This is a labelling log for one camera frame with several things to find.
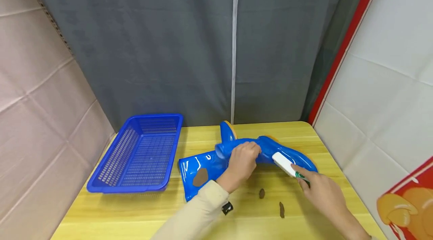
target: sleeve cuff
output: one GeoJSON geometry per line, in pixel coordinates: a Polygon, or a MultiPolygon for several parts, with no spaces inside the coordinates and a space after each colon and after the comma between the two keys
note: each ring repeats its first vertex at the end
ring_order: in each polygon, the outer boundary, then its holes
{"type": "Polygon", "coordinates": [[[214,180],[210,180],[198,192],[198,195],[209,202],[213,209],[219,209],[228,202],[229,194],[214,180]]]}

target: blue plastic basket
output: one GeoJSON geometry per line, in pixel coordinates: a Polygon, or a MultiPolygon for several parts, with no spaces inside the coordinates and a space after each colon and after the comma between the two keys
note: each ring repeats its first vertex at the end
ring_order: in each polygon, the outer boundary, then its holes
{"type": "Polygon", "coordinates": [[[87,184],[89,192],[163,191],[173,167],[183,117],[180,114],[129,118],[87,184]]]}

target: wooden table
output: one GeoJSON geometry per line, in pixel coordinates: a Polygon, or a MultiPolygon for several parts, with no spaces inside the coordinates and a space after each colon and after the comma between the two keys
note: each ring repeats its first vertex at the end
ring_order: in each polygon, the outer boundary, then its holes
{"type": "MultiPolygon", "coordinates": [[[[364,228],[385,239],[344,174],[310,125],[304,122],[239,124],[239,137],[272,135],[280,143],[307,154],[322,174],[342,188],[350,211],[364,228]]],[[[85,185],[52,240],[145,240],[185,204],[177,160],[214,149],[219,126],[182,128],[167,190],[161,193],[103,195],[85,185]]],[[[340,239],[340,235],[304,198],[296,179],[276,166],[258,166],[250,180],[230,196],[234,210],[208,231],[205,239],[340,239]],[[259,199],[259,190],[265,198],[259,199]],[[279,216],[279,202],[285,219],[279,216]]]]}

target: scrub brush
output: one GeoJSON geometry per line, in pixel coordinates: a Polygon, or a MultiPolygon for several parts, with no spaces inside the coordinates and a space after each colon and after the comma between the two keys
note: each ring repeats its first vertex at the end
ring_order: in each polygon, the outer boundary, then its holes
{"type": "Polygon", "coordinates": [[[279,166],[283,171],[286,172],[286,174],[290,175],[291,177],[299,177],[307,182],[308,186],[310,186],[310,181],[305,178],[304,175],[300,174],[299,172],[295,171],[291,164],[293,164],[290,160],[288,160],[284,155],[282,155],[280,152],[276,152],[272,156],[273,161],[277,166],[279,166]]]}

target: dirt piece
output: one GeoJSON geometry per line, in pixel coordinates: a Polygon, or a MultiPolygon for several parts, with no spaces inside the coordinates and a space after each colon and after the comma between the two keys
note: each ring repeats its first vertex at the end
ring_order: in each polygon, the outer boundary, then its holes
{"type": "Polygon", "coordinates": [[[284,218],[284,205],[282,204],[281,201],[280,201],[280,217],[284,218]]]}
{"type": "Polygon", "coordinates": [[[192,185],[200,187],[209,179],[209,175],[207,174],[206,168],[201,168],[197,171],[194,179],[192,180],[192,185]]]}
{"type": "Polygon", "coordinates": [[[259,191],[259,198],[263,199],[265,197],[265,190],[264,189],[260,189],[259,191]]]}

